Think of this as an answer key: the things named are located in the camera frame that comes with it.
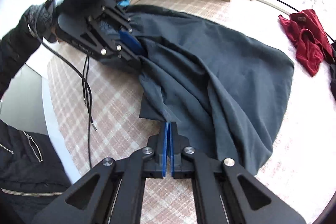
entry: gray floor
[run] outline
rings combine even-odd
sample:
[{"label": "gray floor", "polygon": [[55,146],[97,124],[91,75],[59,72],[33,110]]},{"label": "gray floor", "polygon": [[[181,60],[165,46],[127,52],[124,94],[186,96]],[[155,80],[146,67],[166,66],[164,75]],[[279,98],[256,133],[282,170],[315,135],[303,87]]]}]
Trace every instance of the gray floor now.
[{"label": "gray floor", "polygon": [[42,103],[42,79],[27,65],[2,97],[0,119],[19,130],[48,134]]}]

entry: plaid bedspread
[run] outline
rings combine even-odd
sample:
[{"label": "plaid bedspread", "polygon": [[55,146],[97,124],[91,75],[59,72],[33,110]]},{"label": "plaid bedspread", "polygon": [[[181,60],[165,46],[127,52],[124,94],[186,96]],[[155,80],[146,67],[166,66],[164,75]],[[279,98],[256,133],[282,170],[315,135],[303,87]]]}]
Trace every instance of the plaid bedspread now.
[{"label": "plaid bedspread", "polygon": [[[163,6],[215,21],[280,49],[293,60],[295,73],[288,109],[273,146],[273,155],[256,177],[302,214],[307,223],[312,223],[336,190],[335,174],[327,167],[328,162],[311,157],[311,151],[318,145],[323,145],[318,150],[319,156],[324,159],[336,157],[336,146],[332,145],[336,138],[333,133],[336,104],[329,92],[328,66],[321,64],[314,78],[307,75],[295,60],[295,49],[278,24],[279,11],[256,1],[140,0],[138,4]],[[68,44],[64,44],[59,52],[83,70],[83,53]],[[59,129],[83,175],[89,170],[88,115],[81,79],[68,65],[54,57],[48,64],[48,80]],[[144,147],[149,136],[158,133],[158,122],[138,117],[143,90],[136,76],[90,60],[88,82],[92,90],[92,117],[97,127],[97,132],[91,128],[93,164],[108,156],[116,160],[128,157]],[[316,90],[323,90],[323,93],[314,93]],[[311,106],[306,103],[306,98],[312,94]],[[333,141],[326,143],[316,138],[319,126],[315,122],[316,116],[312,115],[312,107],[323,109],[321,115],[328,115],[328,119],[323,119],[320,138]],[[312,187],[317,180],[319,186]],[[191,181],[173,180],[169,174],[162,180],[147,179],[141,221],[196,223]]]}]

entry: jacket zipper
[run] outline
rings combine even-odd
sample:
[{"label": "jacket zipper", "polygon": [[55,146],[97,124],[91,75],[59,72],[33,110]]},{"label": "jacket zipper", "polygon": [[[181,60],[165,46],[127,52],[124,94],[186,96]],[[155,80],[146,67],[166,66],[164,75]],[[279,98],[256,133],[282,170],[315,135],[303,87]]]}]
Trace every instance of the jacket zipper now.
[{"label": "jacket zipper", "polygon": [[7,147],[4,147],[1,143],[0,143],[0,146],[1,146],[3,149],[7,150],[9,153],[12,153],[12,154],[14,155],[14,152],[13,152],[12,150],[9,150]]},{"label": "jacket zipper", "polygon": [[44,196],[55,196],[55,195],[61,195],[62,192],[54,192],[54,193],[23,193],[23,192],[17,192],[12,190],[6,190],[2,189],[2,192],[9,195],[19,195],[19,196],[31,196],[31,197],[44,197]]},{"label": "jacket zipper", "polygon": [[[29,134],[27,134],[25,131],[22,131],[22,132],[23,132],[23,133],[26,135],[26,137],[28,138],[29,146],[30,146],[31,149],[33,150],[34,155],[35,155],[35,157],[37,158],[37,160],[38,160],[39,162],[43,161],[41,151],[40,151],[39,147],[37,146],[36,142],[34,142],[33,138],[32,138]],[[40,154],[40,157],[38,157],[38,155],[36,154],[35,149],[32,147],[32,144],[31,144],[30,141],[32,141],[32,142],[34,143],[34,145],[36,146],[37,151],[38,151],[39,154]]]}]

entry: screw head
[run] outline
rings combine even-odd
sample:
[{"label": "screw head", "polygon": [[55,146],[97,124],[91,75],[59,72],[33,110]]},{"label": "screw head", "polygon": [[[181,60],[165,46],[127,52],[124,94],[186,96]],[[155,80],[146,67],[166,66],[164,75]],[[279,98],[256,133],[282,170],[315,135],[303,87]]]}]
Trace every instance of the screw head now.
[{"label": "screw head", "polygon": [[232,158],[226,158],[223,160],[223,162],[226,166],[229,166],[229,167],[232,167],[235,164],[235,160]]},{"label": "screw head", "polygon": [[146,154],[146,155],[150,155],[150,154],[153,153],[153,149],[152,149],[151,147],[149,147],[149,146],[144,147],[144,148],[142,149],[142,153],[144,153],[144,154]]},{"label": "screw head", "polygon": [[184,152],[187,154],[194,154],[195,153],[195,148],[191,147],[191,146],[187,146],[184,148]]},{"label": "screw head", "polygon": [[112,158],[105,158],[105,159],[103,159],[102,163],[105,166],[111,166],[113,164],[113,159]]}]

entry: red cloth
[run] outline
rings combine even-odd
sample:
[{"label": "red cloth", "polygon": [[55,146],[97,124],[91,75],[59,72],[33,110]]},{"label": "red cloth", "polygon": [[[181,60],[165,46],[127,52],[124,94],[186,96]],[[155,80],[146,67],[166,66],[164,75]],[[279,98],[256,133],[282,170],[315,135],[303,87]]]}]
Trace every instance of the red cloth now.
[{"label": "red cloth", "polygon": [[314,10],[290,14],[289,20],[279,15],[286,35],[296,48],[296,59],[314,76],[325,60],[334,63],[333,52],[327,35]]}]

